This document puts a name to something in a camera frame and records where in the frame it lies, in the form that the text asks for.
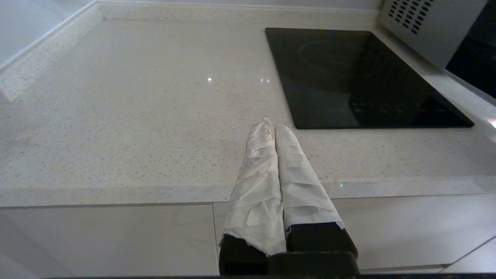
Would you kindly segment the left gripper wrapped right finger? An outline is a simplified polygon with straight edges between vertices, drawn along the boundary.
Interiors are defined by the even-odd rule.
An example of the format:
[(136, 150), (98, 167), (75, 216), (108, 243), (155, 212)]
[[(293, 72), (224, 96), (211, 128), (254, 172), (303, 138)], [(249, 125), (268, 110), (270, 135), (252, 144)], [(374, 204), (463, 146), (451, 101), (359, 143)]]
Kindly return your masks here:
[(350, 252), (352, 238), (290, 128), (275, 127), (284, 229), (290, 252)]

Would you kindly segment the left gripper wrapped left finger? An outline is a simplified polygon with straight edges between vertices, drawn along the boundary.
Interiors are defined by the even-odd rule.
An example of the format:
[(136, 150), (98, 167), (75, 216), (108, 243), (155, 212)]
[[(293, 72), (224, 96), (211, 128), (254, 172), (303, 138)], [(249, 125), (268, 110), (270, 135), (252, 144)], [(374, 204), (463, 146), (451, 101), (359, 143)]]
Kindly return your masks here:
[(220, 243), (220, 274), (267, 274), (268, 259), (287, 251), (275, 132), (268, 118), (248, 133), (229, 205)]

